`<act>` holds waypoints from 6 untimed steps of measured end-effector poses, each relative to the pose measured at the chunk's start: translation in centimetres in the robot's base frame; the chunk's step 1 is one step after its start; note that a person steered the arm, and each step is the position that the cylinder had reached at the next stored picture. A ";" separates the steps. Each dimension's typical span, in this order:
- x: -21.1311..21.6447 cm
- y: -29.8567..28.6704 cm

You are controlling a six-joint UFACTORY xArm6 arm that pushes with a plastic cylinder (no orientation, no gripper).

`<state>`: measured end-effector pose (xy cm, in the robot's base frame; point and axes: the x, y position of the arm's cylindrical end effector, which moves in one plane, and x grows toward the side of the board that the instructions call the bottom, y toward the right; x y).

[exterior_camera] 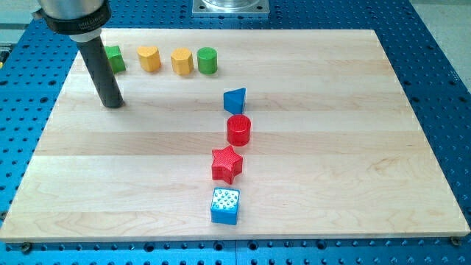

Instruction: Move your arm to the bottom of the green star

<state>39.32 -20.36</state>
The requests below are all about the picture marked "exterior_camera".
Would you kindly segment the silver robot arm with collar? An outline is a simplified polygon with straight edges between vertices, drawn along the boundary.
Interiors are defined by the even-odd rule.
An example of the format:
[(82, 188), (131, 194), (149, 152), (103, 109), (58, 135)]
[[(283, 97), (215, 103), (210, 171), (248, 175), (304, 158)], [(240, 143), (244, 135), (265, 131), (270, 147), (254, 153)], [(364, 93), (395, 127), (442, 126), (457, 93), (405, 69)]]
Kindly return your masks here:
[(112, 11), (108, 0), (38, 0), (34, 19), (43, 19), (51, 31), (85, 43), (100, 36)]

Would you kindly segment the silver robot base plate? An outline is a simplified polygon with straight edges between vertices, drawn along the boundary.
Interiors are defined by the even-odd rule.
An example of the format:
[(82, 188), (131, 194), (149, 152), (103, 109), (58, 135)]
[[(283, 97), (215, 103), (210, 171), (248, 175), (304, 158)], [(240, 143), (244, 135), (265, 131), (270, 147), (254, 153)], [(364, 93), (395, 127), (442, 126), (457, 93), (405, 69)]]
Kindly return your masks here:
[(269, 0), (193, 0), (194, 15), (268, 14)]

